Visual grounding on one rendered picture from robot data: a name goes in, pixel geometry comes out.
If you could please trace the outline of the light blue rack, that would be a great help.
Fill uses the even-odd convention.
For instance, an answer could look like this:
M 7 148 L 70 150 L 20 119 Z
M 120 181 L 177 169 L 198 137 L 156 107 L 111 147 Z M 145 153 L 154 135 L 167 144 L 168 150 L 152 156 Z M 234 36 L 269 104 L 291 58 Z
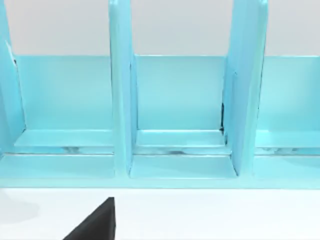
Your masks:
M 0 188 L 320 190 L 320 0 L 0 0 Z

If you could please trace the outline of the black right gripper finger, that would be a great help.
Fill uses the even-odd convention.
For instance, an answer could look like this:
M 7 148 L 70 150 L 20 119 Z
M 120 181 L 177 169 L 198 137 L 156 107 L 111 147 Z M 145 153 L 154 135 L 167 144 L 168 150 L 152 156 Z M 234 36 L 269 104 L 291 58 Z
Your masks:
M 62 240 L 115 240 L 115 198 L 108 197 Z

